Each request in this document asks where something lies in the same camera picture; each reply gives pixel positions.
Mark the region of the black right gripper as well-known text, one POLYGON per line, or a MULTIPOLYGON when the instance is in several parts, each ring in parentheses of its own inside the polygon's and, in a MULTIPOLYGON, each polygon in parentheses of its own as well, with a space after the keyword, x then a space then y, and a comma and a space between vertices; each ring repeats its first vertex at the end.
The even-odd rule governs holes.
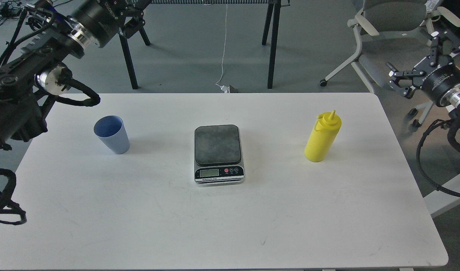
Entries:
POLYGON ((411 99, 415 93, 413 79, 437 107, 452 105, 460 107, 460 68, 454 65, 451 57, 460 56, 460 38, 452 31, 430 34, 431 56, 439 56, 435 66, 430 65, 429 57, 424 57, 412 71, 399 72, 392 63, 387 62, 390 69, 389 86, 401 96, 411 99), (402 87, 400 81, 409 81, 411 86, 402 87))

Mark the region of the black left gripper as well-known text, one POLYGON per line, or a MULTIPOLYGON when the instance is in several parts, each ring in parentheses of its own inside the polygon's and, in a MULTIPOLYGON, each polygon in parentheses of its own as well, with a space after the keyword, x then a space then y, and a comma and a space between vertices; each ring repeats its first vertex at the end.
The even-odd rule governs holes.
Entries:
POLYGON ((99 48, 103 48, 118 31, 124 38, 139 32, 145 24, 144 9, 151 3, 152 0, 85 0, 70 18, 89 31, 99 48))

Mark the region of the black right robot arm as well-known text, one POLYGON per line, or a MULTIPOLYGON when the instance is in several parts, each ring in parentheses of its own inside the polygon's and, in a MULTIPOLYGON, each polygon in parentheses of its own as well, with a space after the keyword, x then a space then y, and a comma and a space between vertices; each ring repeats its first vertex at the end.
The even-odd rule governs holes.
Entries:
POLYGON ((454 64, 454 57, 460 55, 460 39, 450 30, 435 31, 427 34, 430 40, 430 53, 417 63, 412 70, 399 71, 391 63, 388 85, 405 98, 412 98, 416 90, 423 91, 431 103, 437 107, 452 106, 450 119, 435 120, 423 133, 416 148, 416 164, 420 173, 436 191, 459 197, 460 193, 447 189, 434 182, 421 165, 421 148, 426 138, 436 128, 447 128, 449 144, 460 152, 460 144, 456 140, 460 130, 460 69, 454 64))

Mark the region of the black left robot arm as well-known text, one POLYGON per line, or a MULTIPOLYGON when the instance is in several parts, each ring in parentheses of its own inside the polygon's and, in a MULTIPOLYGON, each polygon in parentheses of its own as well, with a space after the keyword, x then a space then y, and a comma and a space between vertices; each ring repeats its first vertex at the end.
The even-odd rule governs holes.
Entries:
POLYGON ((99 95, 72 77, 63 60, 78 59, 92 43, 104 47, 120 38, 133 89, 138 88, 128 42, 144 30, 150 0, 85 0, 64 16, 51 0, 26 5, 18 26, 0 56, 0 151, 11 150, 9 139, 27 142, 47 132, 46 117, 54 103, 93 107, 99 95))

